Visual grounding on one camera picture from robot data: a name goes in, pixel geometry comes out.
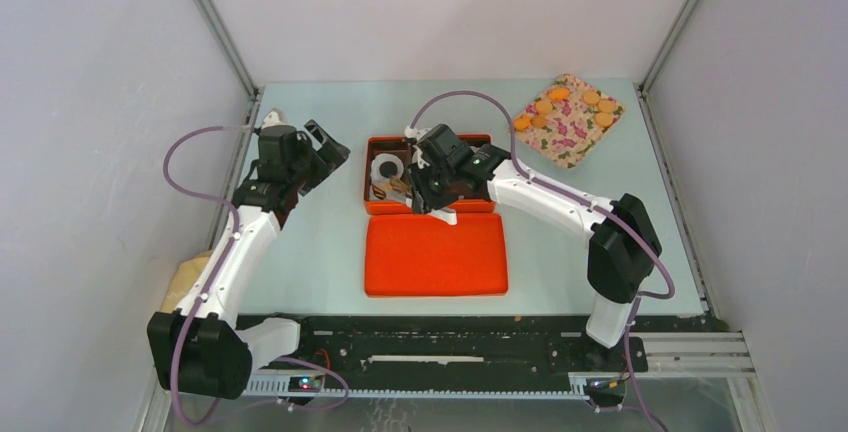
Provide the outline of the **black sandwich cookie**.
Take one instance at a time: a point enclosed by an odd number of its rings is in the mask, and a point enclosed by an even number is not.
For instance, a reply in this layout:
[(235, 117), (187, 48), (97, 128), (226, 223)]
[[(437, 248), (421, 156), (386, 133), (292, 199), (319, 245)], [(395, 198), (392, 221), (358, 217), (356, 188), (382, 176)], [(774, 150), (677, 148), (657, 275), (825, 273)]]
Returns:
[(384, 161), (379, 165), (378, 171), (383, 177), (393, 177), (398, 174), (399, 167), (393, 161)]

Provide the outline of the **orange tin lid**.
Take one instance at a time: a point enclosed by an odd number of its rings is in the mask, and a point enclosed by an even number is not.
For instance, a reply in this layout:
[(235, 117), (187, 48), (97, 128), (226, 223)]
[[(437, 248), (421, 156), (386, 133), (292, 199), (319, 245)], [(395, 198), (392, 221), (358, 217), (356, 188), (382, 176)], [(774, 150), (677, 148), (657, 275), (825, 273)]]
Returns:
[(503, 222), (462, 213), (449, 225), (430, 216), (369, 220), (364, 291), (370, 297), (499, 296), (509, 289)]

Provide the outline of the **floral tray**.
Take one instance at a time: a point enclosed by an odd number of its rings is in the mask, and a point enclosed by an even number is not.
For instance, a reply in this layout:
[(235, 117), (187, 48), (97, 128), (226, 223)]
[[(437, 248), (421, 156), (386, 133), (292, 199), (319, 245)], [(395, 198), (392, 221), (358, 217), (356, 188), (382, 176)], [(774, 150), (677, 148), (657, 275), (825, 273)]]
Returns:
[[(566, 87), (570, 90), (567, 101), (551, 101), (548, 99), (547, 93), (557, 87)], [(617, 110), (612, 113), (616, 120), (612, 126), (602, 128), (595, 123), (594, 116), (599, 112), (597, 104), (589, 106), (582, 100), (582, 95), (587, 90), (597, 91), (601, 95), (601, 99), (611, 99), (617, 102)], [(529, 146), (563, 169), (571, 169), (579, 165), (626, 112), (621, 101), (582, 78), (566, 73), (555, 78), (513, 120), (519, 116), (532, 118), (534, 115), (541, 115), (537, 114), (533, 107), (533, 104), (539, 100), (549, 100), (554, 104), (554, 110), (550, 114), (544, 115), (547, 117), (547, 126), (544, 128), (531, 126), (524, 131), (515, 131), (516, 140)]]

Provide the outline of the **metal tongs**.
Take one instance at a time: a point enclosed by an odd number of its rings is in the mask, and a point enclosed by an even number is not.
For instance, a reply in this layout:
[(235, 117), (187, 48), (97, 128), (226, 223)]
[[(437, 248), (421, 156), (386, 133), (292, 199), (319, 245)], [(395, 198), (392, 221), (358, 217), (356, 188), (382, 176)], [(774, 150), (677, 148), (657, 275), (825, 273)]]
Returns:
[(432, 209), (426, 212), (418, 211), (416, 212), (413, 208), (414, 205), (414, 197), (413, 193), (409, 186), (405, 185), (400, 179), (392, 179), (389, 181), (377, 182), (372, 185), (380, 185), (384, 188), (391, 187), (397, 194), (398, 201), (390, 201), (397, 202), (403, 204), (407, 208), (409, 208), (413, 214), (416, 215), (428, 215), (438, 220), (441, 220), (448, 225), (454, 226), (458, 224), (458, 217), (455, 210), (450, 208), (442, 208), (442, 209)]

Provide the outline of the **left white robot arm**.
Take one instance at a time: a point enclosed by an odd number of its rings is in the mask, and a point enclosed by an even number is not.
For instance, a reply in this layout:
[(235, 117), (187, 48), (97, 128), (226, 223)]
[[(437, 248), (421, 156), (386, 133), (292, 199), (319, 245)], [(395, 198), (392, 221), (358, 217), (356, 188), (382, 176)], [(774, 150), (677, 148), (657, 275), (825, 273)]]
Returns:
[(171, 312), (156, 312), (147, 336), (160, 385), (236, 399), (251, 375), (281, 358), (304, 368), (315, 340), (291, 319), (272, 317), (240, 330), (243, 296), (269, 246), (299, 202), (341, 167), (350, 150), (316, 121), (297, 128), (269, 113), (255, 129), (258, 156), (230, 199), (221, 238), (199, 278)]

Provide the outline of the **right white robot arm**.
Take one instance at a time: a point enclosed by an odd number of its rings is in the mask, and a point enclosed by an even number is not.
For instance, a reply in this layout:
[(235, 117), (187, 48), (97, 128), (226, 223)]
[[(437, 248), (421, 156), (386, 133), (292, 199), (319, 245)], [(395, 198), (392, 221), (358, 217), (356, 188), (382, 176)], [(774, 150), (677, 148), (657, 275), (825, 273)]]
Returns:
[(635, 299), (661, 252), (641, 200), (630, 194), (612, 200), (574, 189), (528, 169), (510, 151), (491, 144), (471, 146), (445, 124), (408, 127), (404, 136), (412, 150), (406, 174), (411, 188), (407, 203), (414, 213), (455, 225), (454, 203), (479, 195), (580, 239), (595, 294), (581, 354), (596, 370), (616, 363)]

